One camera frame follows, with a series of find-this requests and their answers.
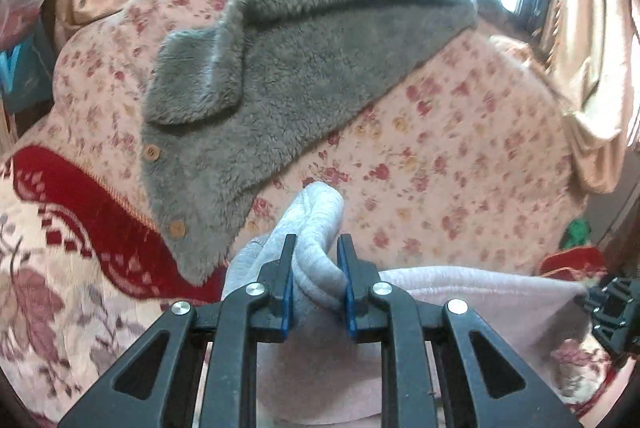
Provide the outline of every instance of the floral bedsheet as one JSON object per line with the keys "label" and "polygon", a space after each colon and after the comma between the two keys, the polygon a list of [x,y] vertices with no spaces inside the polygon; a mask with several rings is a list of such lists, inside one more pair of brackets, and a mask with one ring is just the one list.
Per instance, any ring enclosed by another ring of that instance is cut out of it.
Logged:
{"label": "floral bedsheet", "polygon": [[[225,268],[203,287],[184,282],[149,214],[140,124],[164,37],[212,24],[225,3],[131,0],[79,31],[58,58],[51,114],[4,162],[0,366],[43,426],[167,303],[219,299]],[[232,253],[321,180],[345,198],[358,255],[379,268],[531,274],[582,210],[571,179],[543,85],[467,30],[270,181]]]}

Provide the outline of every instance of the green object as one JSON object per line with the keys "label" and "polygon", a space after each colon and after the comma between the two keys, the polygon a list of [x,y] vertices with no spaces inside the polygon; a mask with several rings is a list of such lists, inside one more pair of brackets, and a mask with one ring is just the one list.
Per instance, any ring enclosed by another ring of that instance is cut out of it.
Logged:
{"label": "green object", "polygon": [[582,218],[572,220],[564,231],[560,249],[571,249],[572,247],[580,247],[589,243],[589,235],[591,234],[591,226],[589,222]]}

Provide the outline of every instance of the blue object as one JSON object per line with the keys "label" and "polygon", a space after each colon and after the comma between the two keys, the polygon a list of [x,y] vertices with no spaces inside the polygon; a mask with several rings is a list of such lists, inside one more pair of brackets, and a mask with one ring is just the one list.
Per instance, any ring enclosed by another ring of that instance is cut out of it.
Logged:
{"label": "blue object", "polygon": [[17,113],[51,99],[56,56],[38,20],[33,32],[10,50],[0,52],[0,94],[4,109]]}

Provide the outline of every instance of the button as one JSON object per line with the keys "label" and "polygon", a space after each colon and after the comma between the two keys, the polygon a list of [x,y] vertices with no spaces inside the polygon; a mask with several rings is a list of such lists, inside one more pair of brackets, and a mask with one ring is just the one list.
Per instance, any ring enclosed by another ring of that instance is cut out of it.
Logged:
{"label": "button", "polygon": [[158,148],[155,144],[148,144],[145,146],[143,155],[145,156],[145,160],[154,162],[160,158],[160,148]]}
{"label": "button", "polygon": [[175,238],[176,240],[184,238],[186,232],[187,227],[181,220],[174,220],[169,224],[169,234],[171,238]]}

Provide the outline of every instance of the flower pattern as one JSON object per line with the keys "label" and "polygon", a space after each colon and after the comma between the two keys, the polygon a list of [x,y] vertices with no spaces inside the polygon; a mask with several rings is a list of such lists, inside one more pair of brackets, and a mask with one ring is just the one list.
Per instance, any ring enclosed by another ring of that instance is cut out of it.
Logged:
{"label": "flower pattern", "polygon": [[[15,150],[45,145],[151,222],[140,128],[154,62],[169,32],[213,24],[226,1],[130,0],[80,30],[58,58],[53,110]],[[466,30],[265,185],[232,254],[270,231],[300,189],[324,181],[344,197],[342,230],[351,233],[358,255],[381,270],[455,264],[530,274],[584,206],[569,191],[571,159],[560,119],[539,80]],[[70,266],[64,257],[29,255],[26,248],[14,257],[14,281],[11,257],[0,261],[0,364],[45,426],[73,404],[76,387],[90,386],[158,317],[163,303],[125,296],[94,260]],[[44,310],[37,306],[42,300]]]}

